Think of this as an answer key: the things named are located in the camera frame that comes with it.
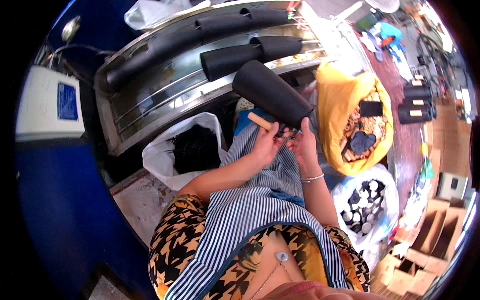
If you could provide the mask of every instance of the hand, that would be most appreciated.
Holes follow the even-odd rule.
[[[307,177],[318,176],[317,142],[315,135],[310,131],[307,117],[301,121],[302,133],[295,135],[295,140],[287,141],[287,148],[295,153],[295,160],[299,165],[300,174]]]
[[[255,140],[255,145],[253,145],[253,149],[250,152],[250,154],[255,157],[255,159],[263,168],[272,163],[276,153],[280,149],[280,146],[283,144],[284,137],[275,136],[278,132],[278,128],[278,122],[273,123],[270,131],[260,127],[257,139]]]

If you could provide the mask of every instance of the woman's left hand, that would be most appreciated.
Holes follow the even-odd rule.
[[[284,138],[275,136],[278,132],[278,128],[278,122],[273,123],[270,131],[267,131],[262,127],[259,128],[257,139],[255,140],[255,145],[253,146],[250,155],[257,159],[263,167],[270,165],[280,149],[280,146],[283,144]]]

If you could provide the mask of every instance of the yellow plastic bag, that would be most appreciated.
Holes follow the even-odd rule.
[[[368,158],[344,162],[340,152],[340,140],[348,117],[373,88],[383,102],[385,139],[377,145]],[[347,76],[328,62],[317,69],[318,135],[325,159],[338,172],[355,176],[377,164],[393,143],[393,117],[390,96],[378,77],[365,72],[357,77]]]

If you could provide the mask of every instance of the white plastic bag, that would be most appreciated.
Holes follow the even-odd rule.
[[[372,227],[370,232],[358,238],[355,232],[347,227],[340,213],[343,211],[345,202],[352,196],[356,187],[361,186],[364,181],[373,179],[381,181],[385,185],[384,202],[386,207],[384,208],[382,217],[378,220],[377,224]],[[335,204],[340,229],[348,235],[353,248],[357,252],[368,249],[381,241],[390,234],[397,224],[399,210],[398,191],[392,174],[390,174],[382,164],[376,164],[355,177],[346,177],[332,190],[331,195]]]
[[[175,146],[172,141],[169,140],[189,130],[196,124],[210,129],[215,134],[218,146],[218,157],[220,161],[223,161],[227,156],[227,152],[222,149],[221,145],[222,129],[216,115],[209,112],[202,112],[173,125],[149,143],[142,152],[144,168],[174,191],[179,191],[192,179],[208,171],[195,171],[179,175],[173,167],[175,164],[175,156],[171,150],[173,150]]]
[[[138,0],[125,13],[124,20],[128,26],[135,30],[149,29],[160,20],[191,7],[192,5],[189,0],[164,2]]]

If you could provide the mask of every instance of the patterned shirt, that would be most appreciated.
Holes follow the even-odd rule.
[[[206,211],[201,199],[193,195],[178,196],[165,209],[152,237],[148,268],[152,285],[161,300],[195,255],[205,228]],[[353,249],[343,231],[332,226],[324,228],[338,248],[348,288],[368,292],[370,274],[363,258]],[[304,226],[275,225],[249,239],[204,300],[241,300],[260,265],[268,235],[274,230],[282,234],[305,279],[328,286],[324,260],[315,235]]]

